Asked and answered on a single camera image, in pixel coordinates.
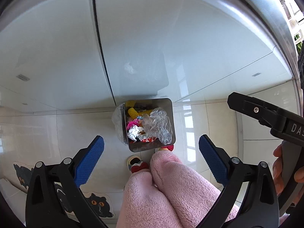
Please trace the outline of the right hand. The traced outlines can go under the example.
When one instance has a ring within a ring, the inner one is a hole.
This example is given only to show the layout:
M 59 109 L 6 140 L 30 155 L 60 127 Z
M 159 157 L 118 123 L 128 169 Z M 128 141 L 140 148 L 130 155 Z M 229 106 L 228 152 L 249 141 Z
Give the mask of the right hand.
M 283 163 L 282 163 L 282 145 L 280 144 L 274 151 L 273 155 L 277 158 L 275 162 L 273 163 L 273 179 L 275 184 L 275 189 L 277 195 L 281 194 L 284 189 L 284 182 L 282 178 L 282 169 L 283 169 Z M 294 174 L 294 180 L 297 183 L 303 183 L 304 182 L 304 169 L 301 167 L 295 174 Z

